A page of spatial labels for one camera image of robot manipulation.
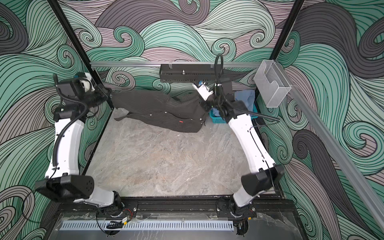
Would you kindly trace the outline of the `dark grey pinstripe shirt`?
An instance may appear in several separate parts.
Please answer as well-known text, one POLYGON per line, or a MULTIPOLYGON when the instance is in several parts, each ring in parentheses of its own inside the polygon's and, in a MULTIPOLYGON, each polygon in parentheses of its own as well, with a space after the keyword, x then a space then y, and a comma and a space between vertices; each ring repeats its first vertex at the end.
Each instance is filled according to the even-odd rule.
POLYGON ((181 133, 197 133, 208 116, 198 93, 173 98, 158 91, 127 91, 113 93, 112 103, 116 109, 128 111, 116 121, 134 119, 181 133))

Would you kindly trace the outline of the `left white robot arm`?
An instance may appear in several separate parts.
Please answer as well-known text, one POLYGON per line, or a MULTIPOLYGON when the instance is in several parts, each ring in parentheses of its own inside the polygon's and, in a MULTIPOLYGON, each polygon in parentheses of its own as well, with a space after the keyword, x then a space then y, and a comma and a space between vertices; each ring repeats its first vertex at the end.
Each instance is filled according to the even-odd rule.
POLYGON ((35 183, 36 191, 57 203, 80 203, 122 211, 120 195, 98 187, 91 176, 82 175, 78 163, 87 115, 91 108, 109 99, 110 91, 96 84, 89 73, 77 73, 62 81, 54 75, 53 79, 61 98, 54 111, 55 142, 45 177, 35 183))

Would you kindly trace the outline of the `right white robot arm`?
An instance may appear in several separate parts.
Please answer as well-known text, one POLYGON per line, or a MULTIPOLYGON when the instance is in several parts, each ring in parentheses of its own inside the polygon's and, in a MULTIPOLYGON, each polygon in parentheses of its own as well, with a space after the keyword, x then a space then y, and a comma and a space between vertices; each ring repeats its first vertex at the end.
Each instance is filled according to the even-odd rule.
POLYGON ((242 101, 229 98, 224 92, 224 58, 218 54, 214 61, 215 85, 211 90, 205 84, 197 88, 208 109, 215 108, 235 133, 248 161, 250 173, 241 177, 241 187, 230 203, 230 211, 239 217, 243 210, 261 194, 274 189, 285 171, 277 165, 263 145, 253 125, 255 115, 242 101))

